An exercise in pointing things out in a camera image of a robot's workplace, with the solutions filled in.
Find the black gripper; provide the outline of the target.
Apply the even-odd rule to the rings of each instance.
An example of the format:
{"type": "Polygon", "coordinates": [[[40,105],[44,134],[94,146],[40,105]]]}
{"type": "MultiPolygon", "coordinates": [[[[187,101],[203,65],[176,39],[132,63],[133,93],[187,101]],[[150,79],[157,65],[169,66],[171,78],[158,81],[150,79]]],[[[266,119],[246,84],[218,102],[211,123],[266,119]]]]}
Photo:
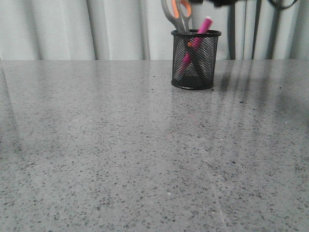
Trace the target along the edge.
{"type": "Polygon", "coordinates": [[[189,0],[191,4],[202,4],[205,1],[212,3],[214,7],[222,7],[234,5],[238,0],[189,0]]]}

